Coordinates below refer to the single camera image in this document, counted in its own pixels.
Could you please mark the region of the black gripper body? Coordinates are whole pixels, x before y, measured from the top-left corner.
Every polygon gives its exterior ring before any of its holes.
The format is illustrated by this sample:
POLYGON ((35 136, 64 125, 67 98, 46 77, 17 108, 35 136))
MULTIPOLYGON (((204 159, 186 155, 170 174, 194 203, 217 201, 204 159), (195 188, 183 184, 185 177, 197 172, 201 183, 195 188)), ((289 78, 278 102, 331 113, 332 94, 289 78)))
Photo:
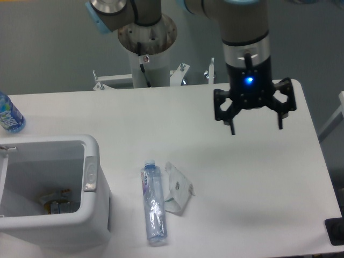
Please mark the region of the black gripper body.
POLYGON ((230 91, 229 98, 235 109, 271 107, 275 88, 272 83, 271 58, 249 68, 226 65, 230 91))

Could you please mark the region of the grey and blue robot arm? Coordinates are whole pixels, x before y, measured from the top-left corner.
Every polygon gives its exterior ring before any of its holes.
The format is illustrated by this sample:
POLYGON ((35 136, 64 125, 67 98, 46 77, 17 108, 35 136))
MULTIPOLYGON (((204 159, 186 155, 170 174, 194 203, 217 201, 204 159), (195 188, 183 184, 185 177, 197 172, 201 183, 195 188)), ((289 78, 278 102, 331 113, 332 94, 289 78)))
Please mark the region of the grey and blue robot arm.
MULTIPOLYGON (((283 124, 296 110, 292 82, 274 83, 271 76, 267 1, 179 1, 186 12, 217 22, 229 78, 228 91, 213 92, 214 117, 233 127, 242 110, 264 106, 283 124)), ((103 33, 117 32, 131 53, 136 88, 168 86, 168 62, 162 56, 177 38, 172 19, 162 12, 161 1, 87 1, 87 11, 103 33)))

